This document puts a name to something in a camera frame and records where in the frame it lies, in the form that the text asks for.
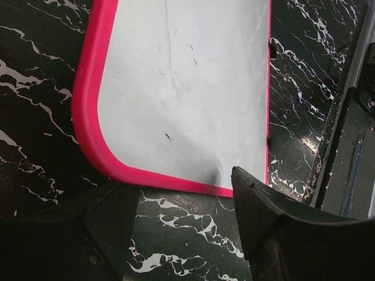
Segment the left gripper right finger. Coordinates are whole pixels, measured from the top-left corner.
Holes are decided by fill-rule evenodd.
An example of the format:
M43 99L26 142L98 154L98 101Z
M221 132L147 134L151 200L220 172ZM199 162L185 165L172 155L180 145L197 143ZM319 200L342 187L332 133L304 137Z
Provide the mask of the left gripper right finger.
M374 279L374 220L352 220L310 207L238 166L231 182L253 280Z

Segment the pink framed whiteboard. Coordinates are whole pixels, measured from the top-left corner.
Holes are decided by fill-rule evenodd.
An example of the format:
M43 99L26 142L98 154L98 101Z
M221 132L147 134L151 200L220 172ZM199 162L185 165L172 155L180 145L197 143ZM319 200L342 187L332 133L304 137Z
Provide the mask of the pink framed whiteboard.
M267 181L271 1L94 1L71 115L85 157L124 183L233 195Z

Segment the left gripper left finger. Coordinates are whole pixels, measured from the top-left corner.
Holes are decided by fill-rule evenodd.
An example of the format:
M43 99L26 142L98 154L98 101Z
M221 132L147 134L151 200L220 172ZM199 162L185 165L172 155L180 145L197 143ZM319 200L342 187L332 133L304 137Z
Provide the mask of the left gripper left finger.
M1 280L124 280L140 188L106 183L1 218Z

